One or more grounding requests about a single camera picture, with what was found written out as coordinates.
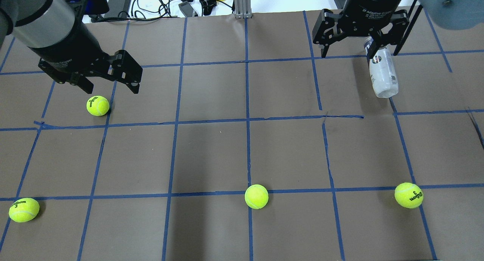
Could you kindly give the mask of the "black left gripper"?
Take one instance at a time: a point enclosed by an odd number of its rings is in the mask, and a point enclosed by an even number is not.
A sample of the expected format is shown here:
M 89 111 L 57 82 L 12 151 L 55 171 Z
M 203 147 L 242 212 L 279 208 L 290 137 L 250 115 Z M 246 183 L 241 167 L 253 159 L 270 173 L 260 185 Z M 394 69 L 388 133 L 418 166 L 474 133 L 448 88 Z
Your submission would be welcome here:
M 126 50 L 116 51 L 109 56 L 104 52 L 95 38 L 81 21 L 75 21 L 70 33 L 61 41 L 51 46 L 35 48 L 29 46 L 48 65 L 42 70 L 56 83 L 70 84 L 79 87 L 87 94 L 92 94 L 94 85 L 84 75 L 71 75 L 88 69 L 97 59 L 108 57 L 111 67 L 111 81 L 125 84 L 133 94 L 140 91 L 143 68 Z

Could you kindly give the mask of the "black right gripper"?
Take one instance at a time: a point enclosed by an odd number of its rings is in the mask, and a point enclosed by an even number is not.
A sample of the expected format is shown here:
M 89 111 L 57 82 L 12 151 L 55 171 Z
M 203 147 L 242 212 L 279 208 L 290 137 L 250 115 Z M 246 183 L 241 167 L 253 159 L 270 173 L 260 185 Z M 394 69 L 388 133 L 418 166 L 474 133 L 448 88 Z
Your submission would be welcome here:
M 397 10 L 401 0 L 346 0 L 335 14 L 322 9 L 312 30 L 312 42 L 325 58 L 329 47 L 346 37 L 374 37 L 374 53 L 386 45 L 397 45 L 409 24 L 405 9 Z

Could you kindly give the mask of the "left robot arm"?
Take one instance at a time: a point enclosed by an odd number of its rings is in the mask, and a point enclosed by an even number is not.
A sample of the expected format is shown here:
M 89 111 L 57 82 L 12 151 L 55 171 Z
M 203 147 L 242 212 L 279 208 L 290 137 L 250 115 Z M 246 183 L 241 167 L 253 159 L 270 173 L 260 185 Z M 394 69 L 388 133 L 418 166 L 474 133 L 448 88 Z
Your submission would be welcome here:
M 58 84 L 91 94 L 89 77 L 140 90 L 142 67 L 126 51 L 104 52 L 85 15 L 109 11 L 107 0 L 1 0 L 1 39 L 12 34 L 40 57 L 38 67 Z

